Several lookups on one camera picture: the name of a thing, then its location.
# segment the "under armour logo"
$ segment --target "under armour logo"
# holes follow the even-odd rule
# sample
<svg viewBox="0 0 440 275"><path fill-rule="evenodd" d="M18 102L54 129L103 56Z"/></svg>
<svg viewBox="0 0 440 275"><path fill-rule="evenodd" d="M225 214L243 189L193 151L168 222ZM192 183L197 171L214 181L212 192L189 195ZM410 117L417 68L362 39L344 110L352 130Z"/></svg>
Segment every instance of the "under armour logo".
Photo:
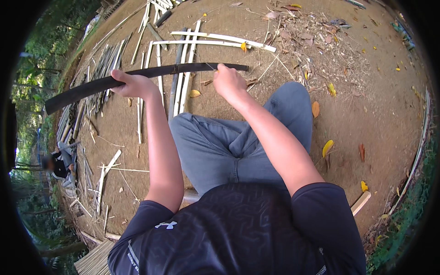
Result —
<svg viewBox="0 0 440 275"><path fill-rule="evenodd" d="M156 225L155 228L159 228L161 225L166 225L167 226L166 229L173 229L174 228L173 225L176 225L176 224L177 224L177 222L175 222L175 221L172 221L171 223L163 222L163 223Z"/></svg>

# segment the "dirt ground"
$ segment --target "dirt ground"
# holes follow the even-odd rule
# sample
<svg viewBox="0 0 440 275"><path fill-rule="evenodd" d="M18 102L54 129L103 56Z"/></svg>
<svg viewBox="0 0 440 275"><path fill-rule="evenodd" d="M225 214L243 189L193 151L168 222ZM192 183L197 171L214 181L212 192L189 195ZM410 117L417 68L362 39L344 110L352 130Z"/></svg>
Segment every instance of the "dirt ground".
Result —
<svg viewBox="0 0 440 275"><path fill-rule="evenodd" d="M179 39L173 38L169 33L181 30L184 26L194 29L195 22L202 17L203 13L207 13L207 16L203 17L202 32L263 42L266 31L269 30L273 36L279 27L279 22L271 20L268 26L268 21L262 20L262 17L255 13L266 14L270 8L283 12L282 15L286 16L288 15L286 10L280 6L291 4L284 1L284 3L278 3L276 7L266 0L241 1L243 4L239 7L230 7L229 5L235 1L219 3L213 0L200 0L191 3L188 0L172 10L172 16L158 29L158 32L164 40ZM88 65L93 64L88 57L95 44L144 2L126 0L99 26L84 46L79 70L84 71ZM302 6L300 12L293 11L296 15L296 22L280 26L291 32L292 36L295 36L295 32L299 30L315 34L319 31L323 32L319 28L316 29L310 20L327 21L325 17L328 20L342 18L352 25L351 28L344 30L347 35L340 32L336 34L338 42L332 41L332 45L335 46L333 49L327 45L325 50L321 50L316 47L317 44L310 47L304 40L298 40L298 43L284 38L282 41L281 38L276 38L272 46L277 47L275 55L279 55L295 81L304 81L304 77L301 68L294 69L290 62L294 57L294 52L302 52L303 60L307 58L312 60L312 63L308 61L312 72L314 71L309 77L308 88L311 86L318 88L310 93L310 97L312 102L319 102L320 113L313 122L310 156L327 182L344 188L350 205L353 205L362 195L361 180L367 183L372 197L355 217L362 236L369 226L376 223L384 213L386 202L393 198L396 187L406 178L406 171L412 164L422 127L422 119L419 115L423 115L423 108L411 87L414 86L417 91L424 94L427 79L421 62L414 54L412 56L409 54L398 33L390 26L390 22L394 21L393 17L380 5L363 2L367 9L361 10L339 0L295 0L293 3ZM147 51L149 41L153 39L152 35L145 31L136 62L130 66L139 38L137 30L142 16L143 11L138 12L107 41L109 44L116 44L133 32L122 56L121 66L126 71L140 68L141 54ZM378 26L375 26L370 17L377 22ZM319 36L316 36L314 41L323 44ZM175 63L176 48L176 45L170 45L168 51L161 51L163 65ZM342 54L335 51L338 48L341 49ZM348 69L346 74L344 74L345 66L341 63L341 60L345 58L347 63L352 62L358 65L352 70ZM156 66L155 59L151 59L150 66ZM243 75L246 79L255 79L262 75L273 60L274 55L264 50L253 49L245 53L240 48L197 45L195 61L249 65L249 72ZM396 66L399 66L401 70L397 71ZM163 79L165 106L168 106L172 76L164 76ZM189 111L207 117L242 120L242 116L215 92L212 84L201 85L201 81L209 79L212 79L212 72L195 74L191 88L199 90L202 96L190 99ZM291 80L282 64L275 61L260 83L250 90L250 93L263 104L279 86ZM335 98L330 96L325 89L328 82L332 82L335 86L337 91ZM99 138L94 144L86 127L81 129L79 140L85 148L87 161L94 174L94 182L97 183L99 180L98 166L102 163L108 164L118 149L122 151L117 161L121 163L121 167L149 169L147 128L143 121L143 143L139 145L135 104L129 107L127 99L117 95L112 96L103 107L103 117L98 115L92 119L92 123L100 136L112 143L125 146L115 147ZM326 163L322 159L322 149L330 139L335 142L335 145L330 155L331 166L327 171ZM358 146L361 143L365 146L365 162L361 162L359 156ZM139 158L136 157L138 146ZM82 181L83 160L81 156L78 164L79 177ZM142 200L148 192L148 173L123 171L122 174L134 194ZM191 183L187 178L185 178L185 186L191 188ZM90 212L94 211L88 206L84 194L80 195L80 201L88 207ZM80 228L90 235L104 239L105 205L109 205L108 216L111 218L108 219L106 230L122 234L128 224L124 221L130 221L139 204L117 170L111 170L106 177L102 205L103 211L97 221L87 214L77 219Z"/></svg>

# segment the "t-shirt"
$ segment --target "t-shirt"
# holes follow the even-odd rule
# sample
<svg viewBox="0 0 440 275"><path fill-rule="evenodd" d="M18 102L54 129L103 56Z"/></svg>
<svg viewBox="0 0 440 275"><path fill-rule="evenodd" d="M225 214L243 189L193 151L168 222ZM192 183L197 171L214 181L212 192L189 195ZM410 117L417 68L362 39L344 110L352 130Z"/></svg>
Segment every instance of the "t-shirt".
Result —
<svg viewBox="0 0 440 275"><path fill-rule="evenodd" d="M299 189L285 203L265 185L231 183L176 214L143 201L108 257L116 274L365 274L344 190Z"/></svg>
<svg viewBox="0 0 440 275"><path fill-rule="evenodd" d="M55 153L52 155L52 161L54 163L54 174L60 178L67 177L67 169L64 166L64 161L57 159L61 155L61 152Z"/></svg>

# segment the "jeans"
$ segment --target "jeans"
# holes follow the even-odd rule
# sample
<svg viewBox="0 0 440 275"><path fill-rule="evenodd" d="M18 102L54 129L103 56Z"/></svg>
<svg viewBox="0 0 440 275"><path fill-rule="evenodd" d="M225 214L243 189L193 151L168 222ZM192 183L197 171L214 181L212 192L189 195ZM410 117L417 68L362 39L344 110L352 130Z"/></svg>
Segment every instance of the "jeans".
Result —
<svg viewBox="0 0 440 275"><path fill-rule="evenodd" d="M66 148L66 144L62 141L58 141L58 148L61 152L62 161L64 162L64 167L69 167L70 164L73 163L73 170L75 171L77 168L76 164L76 154L72 148ZM67 174L66 179L62 183L63 187L75 187L75 177L71 172Z"/></svg>
<svg viewBox="0 0 440 275"><path fill-rule="evenodd" d="M285 83L272 94L264 108L310 151L312 108L303 85ZM284 181L246 121L182 113L171 120L170 128L182 169L200 197L227 183L263 183L288 194Z"/></svg>

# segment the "hand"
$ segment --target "hand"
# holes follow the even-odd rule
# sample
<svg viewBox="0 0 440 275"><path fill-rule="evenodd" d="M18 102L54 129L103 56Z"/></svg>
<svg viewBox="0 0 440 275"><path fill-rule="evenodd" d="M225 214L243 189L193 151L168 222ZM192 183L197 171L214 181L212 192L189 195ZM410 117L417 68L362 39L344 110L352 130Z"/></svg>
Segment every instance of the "hand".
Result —
<svg viewBox="0 0 440 275"><path fill-rule="evenodd" d="M159 88L149 78L142 75L130 75L120 70L112 70L111 76L125 85L111 88L111 90L121 96L140 97L145 99L148 95L160 94Z"/></svg>
<svg viewBox="0 0 440 275"><path fill-rule="evenodd" d="M250 97L246 91L246 80L236 69L230 69L224 64L218 64L217 69L214 73L214 88L232 106Z"/></svg>

